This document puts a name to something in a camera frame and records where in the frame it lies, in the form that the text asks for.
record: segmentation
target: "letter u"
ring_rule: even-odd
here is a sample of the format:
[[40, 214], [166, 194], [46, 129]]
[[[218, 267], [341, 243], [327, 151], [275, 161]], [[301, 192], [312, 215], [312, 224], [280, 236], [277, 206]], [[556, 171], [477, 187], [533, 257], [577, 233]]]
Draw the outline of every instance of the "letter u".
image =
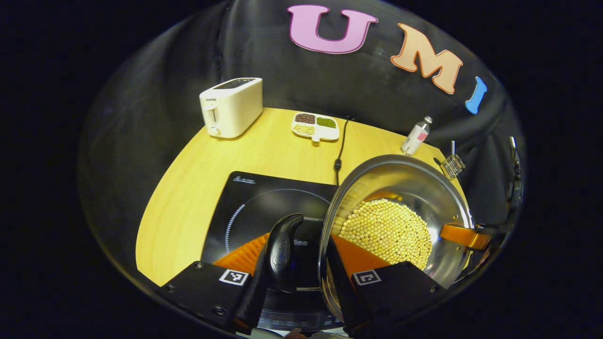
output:
[[343, 10], [341, 14], [348, 17], [346, 35], [341, 40], [323, 39], [318, 36], [320, 16], [328, 13], [329, 8], [319, 5], [298, 5], [287, 9], [291, 12], [291, 40], [298, 46], [311, 51], [344, 54], [358, 50], [367, 37], [368, 26], [379, 20], [368, 14]]

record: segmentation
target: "bottle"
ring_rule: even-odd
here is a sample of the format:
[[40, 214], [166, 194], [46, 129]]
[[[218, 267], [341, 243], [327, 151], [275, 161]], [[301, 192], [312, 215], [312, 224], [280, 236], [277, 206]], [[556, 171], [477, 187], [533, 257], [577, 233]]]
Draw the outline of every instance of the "bottle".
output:
[[417, 151], [418, 147], [421, 146], [429, 134], [429, 124], [432, 122], [433, 120], [431, 120], [431, 117], [426, 116], [425, 120], [417, 123], [415, 127], [412, 128], [411, 134], [408, 135], [408, 138], [406, 138], [402, 144], [403, 154], [412, 156]]

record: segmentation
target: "wooden table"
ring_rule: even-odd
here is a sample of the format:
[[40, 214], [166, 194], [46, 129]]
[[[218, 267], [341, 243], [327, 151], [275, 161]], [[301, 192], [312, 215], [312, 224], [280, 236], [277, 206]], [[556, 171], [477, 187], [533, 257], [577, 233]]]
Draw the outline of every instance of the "wooden table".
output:
[[[199, 260], [226, 180], [233, 171], [335, 184], [345, 120], [338, 119], [336, 141], [313, 143], [291, 131], [297, 111], [264, 108], [236, 139], [211, 137], [205, 127], [184, 147], [153, 192], [136, 240], [138, 270], [159, 286]], [[350, 121], [341, 155], [340, 182], [358, 165], [383, 154], [401, 154], [406, 137]], [[423, 144], [414, 157], [440, 169], [442, 152]], [[455, 179], [453, 184], [464, 198]]]

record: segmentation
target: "stainless steel pot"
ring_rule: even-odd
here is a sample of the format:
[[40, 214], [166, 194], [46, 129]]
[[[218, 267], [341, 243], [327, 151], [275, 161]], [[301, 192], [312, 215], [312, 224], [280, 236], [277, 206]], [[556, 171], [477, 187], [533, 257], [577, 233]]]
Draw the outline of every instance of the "stainless steel pot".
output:
[[343, 315], [326, 256], [329, 237], [339, 234], [343, 222], [358, 203], [383, 191], [399, 196], [401, 201], [393, 201], [407, 205], [427, 223], [433, 248], [423, 271], [434, 281], [449, 288], [467, 262], [464, 246], [439, 237], [444, 223], [475, 228], [467, 203], [450, 180], [413, 157], [390, 154], [369, 159], [356, 167], [335, 193], [320, 241], [320, 289], [329, 311], [341, 321]]

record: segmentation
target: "yellow grains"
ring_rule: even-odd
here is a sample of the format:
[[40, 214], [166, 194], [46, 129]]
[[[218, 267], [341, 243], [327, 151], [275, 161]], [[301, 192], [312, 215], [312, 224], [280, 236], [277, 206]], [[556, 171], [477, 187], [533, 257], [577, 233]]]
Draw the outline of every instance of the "yellow grains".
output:
[[360, 202], [339, 236], [390, 264], [409, 261], [425, 269], [431, 254], [427, 224], [405, 205], [387, 199]]
[[306, 125], [300, 125], [300, 124], [293, 126], [293, 129], [299, 133], [303, 133], [303, 134], [307, 134], [307, 135], [314, 135], [314, 131], [315, 131], [314, 126], [306, 126]]

